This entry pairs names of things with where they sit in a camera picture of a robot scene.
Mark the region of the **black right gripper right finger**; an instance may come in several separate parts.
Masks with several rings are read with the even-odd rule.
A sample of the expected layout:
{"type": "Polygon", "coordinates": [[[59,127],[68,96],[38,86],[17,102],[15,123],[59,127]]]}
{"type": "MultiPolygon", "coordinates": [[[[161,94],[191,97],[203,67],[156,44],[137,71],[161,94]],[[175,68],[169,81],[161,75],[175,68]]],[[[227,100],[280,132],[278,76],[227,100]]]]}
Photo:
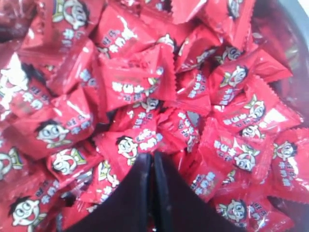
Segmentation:
{"type": "Polygon", "coordinates": [[[242,232],[203,202],[165,153],[154,153],[154,221],[158,232],[242,232]]]}

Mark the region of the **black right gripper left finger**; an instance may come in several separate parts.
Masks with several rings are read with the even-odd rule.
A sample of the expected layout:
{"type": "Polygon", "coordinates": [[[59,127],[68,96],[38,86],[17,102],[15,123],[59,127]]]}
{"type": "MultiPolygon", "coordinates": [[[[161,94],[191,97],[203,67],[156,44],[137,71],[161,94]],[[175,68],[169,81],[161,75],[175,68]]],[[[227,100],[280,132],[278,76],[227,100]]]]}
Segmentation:
{"type": "Polygon", "coordinates": [[[146,232],[151,155],[142,153],[116,190],[68,232],[146,232]]]}

